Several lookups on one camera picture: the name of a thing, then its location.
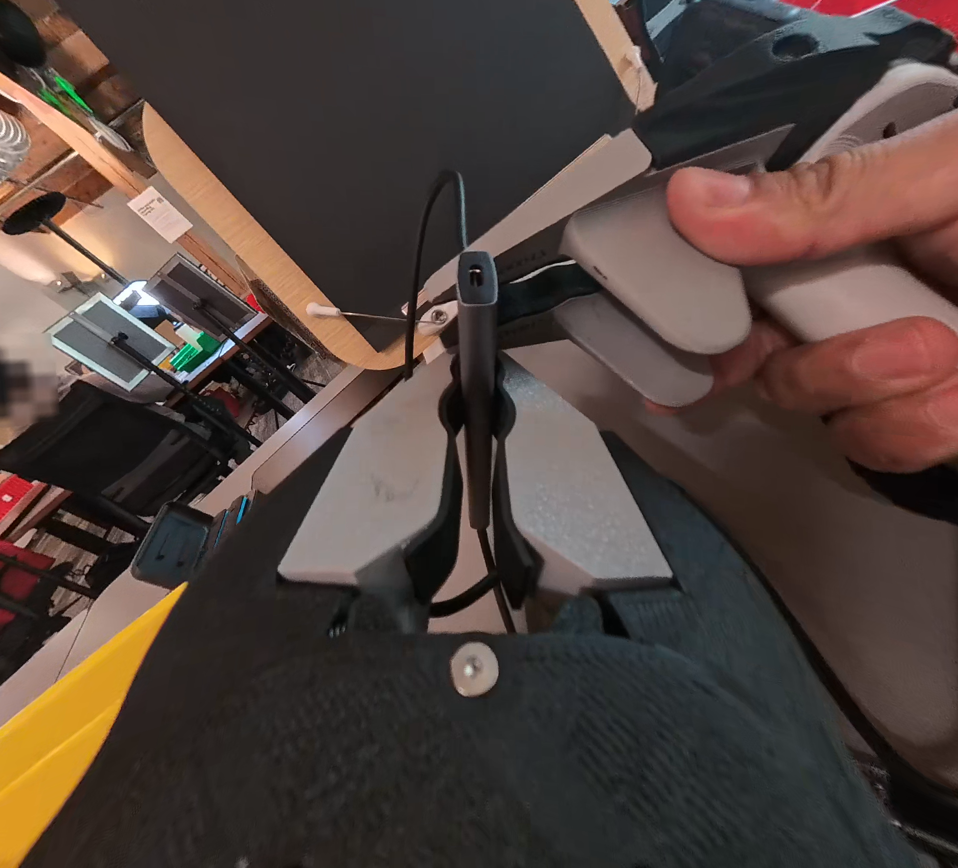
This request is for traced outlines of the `person's right forearm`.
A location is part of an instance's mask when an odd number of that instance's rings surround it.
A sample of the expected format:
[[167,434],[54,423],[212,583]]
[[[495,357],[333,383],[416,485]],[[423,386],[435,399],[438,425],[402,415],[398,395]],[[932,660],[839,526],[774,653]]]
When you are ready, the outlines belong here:
[[847,460],[856,476],[877,496],[914,515],[957,526],[957,460],[915,472],[889,472]]

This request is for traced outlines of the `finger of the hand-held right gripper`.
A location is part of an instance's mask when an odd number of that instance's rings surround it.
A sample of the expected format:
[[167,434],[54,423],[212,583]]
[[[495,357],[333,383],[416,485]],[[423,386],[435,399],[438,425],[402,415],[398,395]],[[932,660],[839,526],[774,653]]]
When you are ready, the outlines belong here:
[[554,263],[520,281],[502,284],[492,256],[466,250],[455,263],[452,294],[458,296],[467,270],[477,268],[483,280],[496,284],[497,346],[500,351],[565,340],[568,336],[555,313],[575,299],[590,298],[602,287],[577,263]]
[[522,279],[559,258],[572,215],[645,173],[653,156],[634,132],[605,136],[491,230],[499,279]]

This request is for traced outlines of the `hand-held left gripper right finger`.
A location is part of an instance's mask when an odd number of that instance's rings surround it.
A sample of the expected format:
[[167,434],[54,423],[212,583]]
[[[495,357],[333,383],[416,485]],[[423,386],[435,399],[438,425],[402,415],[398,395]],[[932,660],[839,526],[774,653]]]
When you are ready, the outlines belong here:
[[497,391],[494,557],[511,606],[670,583],[597,426],[508,356]]

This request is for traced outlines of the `grey usb hub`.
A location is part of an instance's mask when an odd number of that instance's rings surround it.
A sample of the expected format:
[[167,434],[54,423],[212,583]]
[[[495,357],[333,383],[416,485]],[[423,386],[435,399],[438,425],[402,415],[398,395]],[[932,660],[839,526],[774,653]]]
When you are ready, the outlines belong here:
[[485,251],[462,252],[457,268],[458,369],[469,522],[478,533],[487,530],[491,516],[498,295],[493,257]]

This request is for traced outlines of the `person's right hand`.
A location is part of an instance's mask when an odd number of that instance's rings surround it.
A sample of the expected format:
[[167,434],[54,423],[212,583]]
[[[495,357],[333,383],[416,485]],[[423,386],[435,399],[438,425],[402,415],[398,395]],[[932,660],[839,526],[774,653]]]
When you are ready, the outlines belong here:
[[712,357],[706,399],[751,383],[825,419],[852,462],[956,466],[956,110],[779,172],[685,167],[668,213],[705,255],[743,269],[760,304]]

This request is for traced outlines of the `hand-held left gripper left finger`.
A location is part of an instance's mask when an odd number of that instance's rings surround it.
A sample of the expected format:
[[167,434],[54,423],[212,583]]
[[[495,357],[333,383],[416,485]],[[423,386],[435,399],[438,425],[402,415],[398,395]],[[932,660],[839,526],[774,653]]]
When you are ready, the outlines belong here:
[[458,556],[459,423],[449,356],[358,419],[281,560],[289,582],[429,607]]

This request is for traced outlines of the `yellow plastic bin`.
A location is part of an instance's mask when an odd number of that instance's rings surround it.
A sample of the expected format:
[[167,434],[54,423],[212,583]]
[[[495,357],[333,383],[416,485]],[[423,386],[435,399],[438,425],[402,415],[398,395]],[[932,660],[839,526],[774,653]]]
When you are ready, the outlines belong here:
[[1,865],[19,866],[78,787],[183,594],[174,589],[3,725]]

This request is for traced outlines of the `blue and black device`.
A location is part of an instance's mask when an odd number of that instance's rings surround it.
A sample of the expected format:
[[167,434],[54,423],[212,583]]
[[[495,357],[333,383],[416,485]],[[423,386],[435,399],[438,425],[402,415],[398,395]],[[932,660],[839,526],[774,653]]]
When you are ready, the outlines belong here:
[[237,498],[217,515],[168,502],[155,516],[130,564],[134,579],[173,590],[188,582],[248,515],[254,494]]

